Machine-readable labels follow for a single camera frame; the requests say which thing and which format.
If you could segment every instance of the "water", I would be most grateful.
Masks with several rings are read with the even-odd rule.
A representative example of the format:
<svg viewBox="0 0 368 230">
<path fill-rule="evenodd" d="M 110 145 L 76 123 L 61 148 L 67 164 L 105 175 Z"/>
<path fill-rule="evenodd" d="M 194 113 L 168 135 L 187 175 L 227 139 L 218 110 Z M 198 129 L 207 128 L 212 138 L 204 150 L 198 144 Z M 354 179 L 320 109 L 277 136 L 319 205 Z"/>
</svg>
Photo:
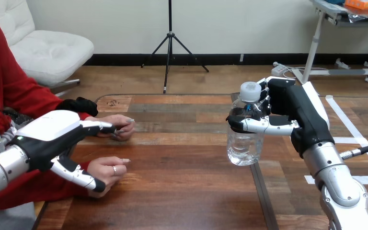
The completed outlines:
<svg viewBox="0 0 368 230">
<path fill-rule="evenodd" d="M 260 159 L 264 135 L 261 133 L 237 133 L 228 128 L 227 152 L 229 160 L 236 165 L 245 166 Z"/>
</svg>

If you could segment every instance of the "power strip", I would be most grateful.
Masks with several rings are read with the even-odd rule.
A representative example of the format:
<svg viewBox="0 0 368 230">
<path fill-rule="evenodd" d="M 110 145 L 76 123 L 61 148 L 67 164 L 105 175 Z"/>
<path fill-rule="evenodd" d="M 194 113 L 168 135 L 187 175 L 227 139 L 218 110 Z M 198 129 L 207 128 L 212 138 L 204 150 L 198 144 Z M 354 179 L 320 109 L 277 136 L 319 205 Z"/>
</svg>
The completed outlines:
<svg viewBox="0 0 368 230">
<path fill-rule="evenodd" d="M 287 67 L 279 64 L 278 66 L 272 69 L 272 76 L 282 77 L 283 73 L 287 71 Z"/>
</svg>

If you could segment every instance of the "black baseboard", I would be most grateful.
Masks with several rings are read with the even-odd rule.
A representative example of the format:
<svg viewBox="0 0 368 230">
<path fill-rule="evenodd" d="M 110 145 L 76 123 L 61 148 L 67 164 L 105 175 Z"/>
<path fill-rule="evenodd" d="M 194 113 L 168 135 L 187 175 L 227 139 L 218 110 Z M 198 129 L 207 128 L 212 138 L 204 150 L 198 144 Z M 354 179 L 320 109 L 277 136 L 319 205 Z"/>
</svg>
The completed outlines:
<svg viewBox="0 0 368 230">
<path fill-rule="evenodd" d="M 141 66 L 149 54 L 94 54 L 84 65 L 86 66 Z M 173 55 L 171 65 L 197 65 L 191 56 L 186 54 Z M 244 54 L 240 62 L 240 54 L 197 54 L 197 59 L 204 65 L 272 65 L 278 62 L 284 65 L 305 65 L 308 54 Z M 149 65 L 166 65 L 166 54 L 156 54 Z M 317 54 L 314 64 L 331 65 L 336 59 L 348 65 L 363 65 L 368 61 L 368 54 Z"/>
</svg>

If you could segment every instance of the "orange box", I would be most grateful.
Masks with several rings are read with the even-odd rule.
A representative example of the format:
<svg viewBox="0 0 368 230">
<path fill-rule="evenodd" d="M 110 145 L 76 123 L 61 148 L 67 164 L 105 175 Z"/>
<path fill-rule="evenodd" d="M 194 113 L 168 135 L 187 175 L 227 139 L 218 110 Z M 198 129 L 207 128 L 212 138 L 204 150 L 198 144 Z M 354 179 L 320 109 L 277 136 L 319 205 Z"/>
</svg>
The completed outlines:
<svg viewBox="0 0 368 230">
<path fill-rule="evenodd" d="M 345 0 L 345 5 L 361 10 L 368 10 L 368 0 Z"/>
</svg>

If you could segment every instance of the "red sleeve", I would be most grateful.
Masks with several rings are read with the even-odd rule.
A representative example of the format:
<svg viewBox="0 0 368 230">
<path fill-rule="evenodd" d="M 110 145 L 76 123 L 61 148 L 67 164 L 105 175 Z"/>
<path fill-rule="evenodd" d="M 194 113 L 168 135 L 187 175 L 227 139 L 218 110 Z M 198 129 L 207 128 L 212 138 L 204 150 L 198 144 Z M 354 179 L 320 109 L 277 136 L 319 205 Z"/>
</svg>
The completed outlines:
<svg viewBox="0 0 368 230">
<path fill-rule="evenodd" d="M 62 102 L 48 88 L 36 83 L 16 62 L 0 29 L 0 70 L 2 71 L 3 104 L 21 114 L 38 118 L 55 110 Z M 88 114 L 80 114 L 84 120 Z"/>
<path fill-rule="evenodd" d="M 87 169 L 89 162 L 80 164 Z M 29 202 L 56 201 L 71 196 L 88 196 L 88 190 L 64 180 L 51 171 L 24 174 L 0 191 L 0 210 Z"/>
</svg>

